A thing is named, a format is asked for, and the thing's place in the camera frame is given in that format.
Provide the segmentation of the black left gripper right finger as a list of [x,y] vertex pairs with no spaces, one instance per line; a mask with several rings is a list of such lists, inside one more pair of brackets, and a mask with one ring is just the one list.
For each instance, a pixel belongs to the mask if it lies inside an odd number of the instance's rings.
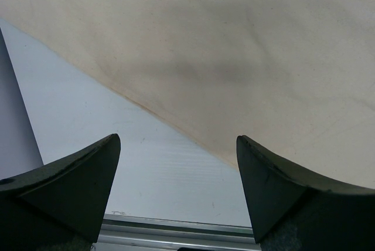
[[262,250],[373,250],[374,190],[291,162],[247,136],[237,162]]

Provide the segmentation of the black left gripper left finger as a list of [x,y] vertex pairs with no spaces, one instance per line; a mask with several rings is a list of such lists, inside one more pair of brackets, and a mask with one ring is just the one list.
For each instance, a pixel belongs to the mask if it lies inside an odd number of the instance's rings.
[[82,150],[1,180],[1,250],[91,250],[120,158],[110,134]]

